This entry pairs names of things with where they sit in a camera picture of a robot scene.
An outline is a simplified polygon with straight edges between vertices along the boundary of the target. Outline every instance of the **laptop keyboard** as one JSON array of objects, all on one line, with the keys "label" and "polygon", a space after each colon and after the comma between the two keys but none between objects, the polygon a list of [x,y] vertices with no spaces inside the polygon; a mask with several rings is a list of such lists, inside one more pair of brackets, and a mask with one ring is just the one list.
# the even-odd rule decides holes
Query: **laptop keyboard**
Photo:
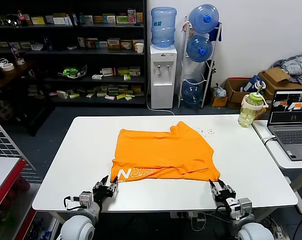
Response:
[{"label": "laptop keyboard", "polygon": [[275,133],[283,144],[302,144],[302,130],[276,131]]}]

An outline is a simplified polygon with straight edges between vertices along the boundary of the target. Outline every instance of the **wire mesh rack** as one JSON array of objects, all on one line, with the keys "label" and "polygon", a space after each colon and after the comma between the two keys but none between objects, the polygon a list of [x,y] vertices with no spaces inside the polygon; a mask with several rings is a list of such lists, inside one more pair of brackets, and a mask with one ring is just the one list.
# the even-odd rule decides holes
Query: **wire mesh rack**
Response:
[{"label": "wire mesh rack", "polygon": [[0,125],[0,157],[2,158],[21,158],[27,162],[21,176],[29,183],[40,184],[42,178],[37,174],[35,167],[29,162],[18,146],[13,142],[7,132]]},{"label": "wire mesh rack", "polygon": [[[181,75],[180,75],[180,89],[179,89],[179,96],[178,96],[178,105],[177,107],[180,108],[181,105],[181,101],[183,101],[182,98],[182,86],[183,86],[183,82],[186,81],[191,85],[199,85],[199,86],[204,86],[204,91],[203,91],[203,98],[201,100],[201,108],[203,108],[204,103],[205,103],[205,98],[206,98],[206,94],[207,94],[207,90],[208,90],[208,86],[209,86],[209,78],[211,76],[211,73],[213,72],[213,67],[214,67],[214,61],[215,61],[215,49],[217,46],[217,42],[219,41],[219,36],[221,33],[221,28],[222,28],[222,23],[219,22],[219,25],[216,27],[217,29],[217,35],[216,35],[216,40],[214,43],[214,47],[212,50],[212,55],[211,57],[209,57],[206,61],[205,61],[205,67],[209,68],[209,72],[208,72],[208,77],[207,79],[204,77],[202,72],[187,72],[185,69],[186,66],[186,62],[188,61],[189,56],[187,54],[187,43],[188,43],[188,36],[190,35],[190,30],[192,29],[191,24],[187,21],[188,17],[185,17],[185,22],[184,24],[186,25],[186,29],[183,31],[183,40],[182,40],[182,60],[181,60]],[[196,83],[192,83],[189,82],[187,79],[191,78],[191,79],[195,79]]]}]

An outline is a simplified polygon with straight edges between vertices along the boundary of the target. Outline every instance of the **robotic arm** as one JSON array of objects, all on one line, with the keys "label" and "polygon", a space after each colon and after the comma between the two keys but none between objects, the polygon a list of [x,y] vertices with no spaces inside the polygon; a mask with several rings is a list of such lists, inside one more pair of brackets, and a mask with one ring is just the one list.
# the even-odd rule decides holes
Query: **robotic arm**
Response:
[{"label": "robotic arm", "polygon": [[[99,220],[103,207],[102,203],[106,198],[112,198],[118,187],[118,178],[110,186],[105,186],[108,177],[98,181],[92,192],[83,191],[79,197],[73,198],[74,201],[79,201],[80,206],[76,215],[63,224],[57,240],[92,240],[94,226]],[[226,215],[230,220],[228,227],[232,237],[239,240],[274,240],[267,228],[256,223],[252,214],[252,202],[248,198],[236,200],[236,192],[220,179],[218,179],[219,186],[211,180],[209,182],[213,199],[221,204],[216,211],[219,207],[225,207]]]},{"label": "robotic arm", "polygon": [[74,197],[79,201],[80,206],[76,215],[67,220],[62,228],[57,240],[92,240],[95,232],[95,224],[99,220],[102,210],[102,203],[106,198],[112,198],[117,187],[118,178],[105,186],[108,175],[98,181],[91,191],[83,191],[79,197]]},{"label": "robotic arm", "polygon": [[209,180],[212,196],[225,207],[226,215],[231,221],[228,226],[231,236],[239,240],[274,240],[267,228],[256,223],[252,214],[252,202],[247,197],[236,201],[236,192],[220,179],[217,181],[219,187]]}]

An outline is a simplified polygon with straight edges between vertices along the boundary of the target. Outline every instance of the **laptop screen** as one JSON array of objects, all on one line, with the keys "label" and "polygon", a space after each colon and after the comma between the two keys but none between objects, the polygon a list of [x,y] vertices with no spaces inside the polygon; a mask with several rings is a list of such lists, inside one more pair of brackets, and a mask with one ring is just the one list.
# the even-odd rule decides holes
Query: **laptop screen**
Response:
[{"label": "laptop screen", "polygon": [[302,124],[302,90],[276,91],[268,125]]}]

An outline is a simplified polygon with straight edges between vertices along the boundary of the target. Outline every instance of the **red shelf frame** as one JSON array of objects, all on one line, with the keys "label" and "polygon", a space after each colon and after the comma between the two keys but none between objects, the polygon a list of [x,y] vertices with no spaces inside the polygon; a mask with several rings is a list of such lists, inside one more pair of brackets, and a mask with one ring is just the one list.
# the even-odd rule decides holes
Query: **red shelf frame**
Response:
[{"label": "red shelf frame", "polygon": [[12,185],[15,182],[15,180],[17,179],[17,177],[22,172],[25,165],[26,165],[26,161],[20,159],[16,163],[16,165],[12,169],[12,171],[9,173],[9,175],[7,176],[5,181],[3,182],[2,186],[0,187],[0,204],[1,204],[2,200],[5,198],[5,196],[7,195],[8,191],[12,187]]},{"label": "red shelf frame", "polygon": [[31,223],[32,223],[33,219],[35,218],[36,213],[37,213],[37,211],[31,207],[26,218],[24,219],[24,222],[23,222],[18,234],[16,235],[15,240],[23,240],[25,238]]}]

